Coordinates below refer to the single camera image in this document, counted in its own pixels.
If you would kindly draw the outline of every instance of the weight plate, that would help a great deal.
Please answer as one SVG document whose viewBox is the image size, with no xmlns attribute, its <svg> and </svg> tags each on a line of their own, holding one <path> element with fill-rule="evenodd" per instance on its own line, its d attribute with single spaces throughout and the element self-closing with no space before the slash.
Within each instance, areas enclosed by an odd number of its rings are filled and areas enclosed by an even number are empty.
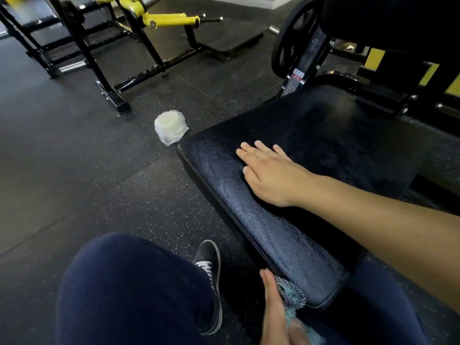
<svg viewBox="0 0 460 345">
<path fill-rule="evenodd" d="M 298 63 L 313 35 L 322 0 L 303 0 L 291 11 L 276 37 L 271 52 L 271 68 L 284 79 Z"/>
</svg>

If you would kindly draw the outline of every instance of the baseboard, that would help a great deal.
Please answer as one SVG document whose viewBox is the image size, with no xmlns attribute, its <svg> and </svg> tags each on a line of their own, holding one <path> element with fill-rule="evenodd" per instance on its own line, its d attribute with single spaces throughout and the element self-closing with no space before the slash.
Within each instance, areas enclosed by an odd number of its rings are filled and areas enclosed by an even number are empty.
<svg viewBox="0 0 460 345">
<path fill-rule="evenodd" d="M 227 2 L 229 4 L 265 8 L 266 10 L 274 10 L 292 0 L 214 0 Z"/>
</svg>

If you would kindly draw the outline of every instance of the plastic bag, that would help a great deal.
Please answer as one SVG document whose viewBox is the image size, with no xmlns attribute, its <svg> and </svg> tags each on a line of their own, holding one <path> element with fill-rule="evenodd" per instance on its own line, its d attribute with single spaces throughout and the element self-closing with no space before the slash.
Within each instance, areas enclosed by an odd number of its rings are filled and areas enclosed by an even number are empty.
<svg viewBox="0 0 460 345">
<path fill-rule="evenodd" d="M 155 119 L 155 131 L 166 146 L 181 140 L 187 129 L 184 115 L 177 110 L 165 111 Z"/>
</svg>

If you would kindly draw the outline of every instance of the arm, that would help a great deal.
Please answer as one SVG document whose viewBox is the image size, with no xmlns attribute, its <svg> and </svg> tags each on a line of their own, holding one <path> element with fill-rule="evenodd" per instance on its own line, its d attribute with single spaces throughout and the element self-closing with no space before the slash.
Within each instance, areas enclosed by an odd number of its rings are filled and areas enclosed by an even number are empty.
<svg viewBox="0 0 460 345">
<path fill-rule="evenodd" d="M 313 174 L 277 145 L 237 150 L 254 193 L 276 206 L 319 215 L 460 312 L 460 217 L 363 191 Z"/>
</svg>

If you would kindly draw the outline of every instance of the seat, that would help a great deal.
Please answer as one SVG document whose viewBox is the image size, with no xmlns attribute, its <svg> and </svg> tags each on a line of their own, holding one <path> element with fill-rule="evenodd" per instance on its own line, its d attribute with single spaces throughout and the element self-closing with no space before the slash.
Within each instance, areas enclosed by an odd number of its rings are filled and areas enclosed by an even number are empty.
<svg viewBox="0 0 460 345">
<path fill-rule="evenodd" d="M 280 145 L 293 161 L 380 195 L 397 198 L 432 143 L 425 128 L 362 104 L 330 85 L 310 86 L 184 139 L 184 167 L 227 224 L 278 275 L 326 307 L 365 250 L 321 218 L 254 196 L 235 151 L 241 142 Z"/>
</svg>

